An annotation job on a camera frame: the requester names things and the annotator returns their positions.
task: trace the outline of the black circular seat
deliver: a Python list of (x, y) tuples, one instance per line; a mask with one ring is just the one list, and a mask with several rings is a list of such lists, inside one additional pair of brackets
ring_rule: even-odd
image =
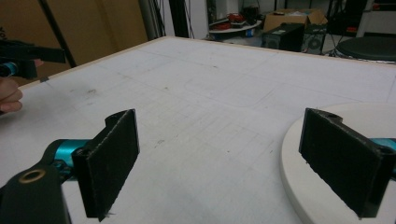
[(352, 38), (338, 44), (336, 50), (356, 59), (396, 62), (396, 38), (393, 37)]

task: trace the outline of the black tool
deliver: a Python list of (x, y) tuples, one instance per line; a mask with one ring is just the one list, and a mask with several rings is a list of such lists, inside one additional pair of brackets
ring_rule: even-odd
[(376, 144), (342, 120), (307, 108), (299, 150), (358, 217), (376, 217), (395, 169), (396, 150)]
[(106, 127), (92, 140), (56, 140), (40, 162), (0, 189), (0, 223), (71, 223), (61, 184), (74, 177), (87, 217), (102, 221), (138, 154), (132, 109), (106, 118)]
[(63, 49), (36, 47), (21, 41), (0, 40), (0, 77), (37, 77), (35, 61), (66, 63)]

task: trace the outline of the black equipment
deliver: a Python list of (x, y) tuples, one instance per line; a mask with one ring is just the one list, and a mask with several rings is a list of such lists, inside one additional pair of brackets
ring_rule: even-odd
[(303, 38), (303, 24), (282, 23), (280, 26), (262, 35), (262, 48), (301, 52)]
[(305, 29), (301, 52), (309, 54), (321, 54), (326, 32), (326, 24), (309, 24)]
[(21, 41), (0, 40), (0, 77), (37, 77), (35, 61), (66, 63), (63, 49), (36, 47)]
[(342, 120), (307, 108), (299, 151), (358, 217), (376, 217), (389, 180), (396, 178), (396, 148), (379, 145)]
[(396, 63), (395, 37), (356, 37), (339, 43), (335, 49), (336, 54), (339, 52), (347, 58)]
[(30, 169), (0, 188), (0, 223), (69, 224), (61, 184), (76, 177), (87, 217), (102, 221), (134, 166), (139, 144), (134, 110), (106, 118), (91, 140), (49, 144)]

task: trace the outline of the table surface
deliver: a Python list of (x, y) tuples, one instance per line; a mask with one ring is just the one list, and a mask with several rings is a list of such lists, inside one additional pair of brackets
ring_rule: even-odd
[[(306, 107), (396, 104), (395, 81), (392, 65), (157, 39), (24, 87), (0, 117), (0, 185), (134, 108), (141, 152), (103, 223), (301, 223), (279, 173), (286, 131)], [(78, 183), (63, 189), (73, 223), (97, 223)]]

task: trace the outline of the person's hand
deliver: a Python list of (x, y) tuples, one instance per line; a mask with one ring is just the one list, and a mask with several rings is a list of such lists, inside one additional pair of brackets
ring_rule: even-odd
[(9, 77), (0, 77), (0, 111), (15, 112), (22, 108), (22, 92), (18, 83)]

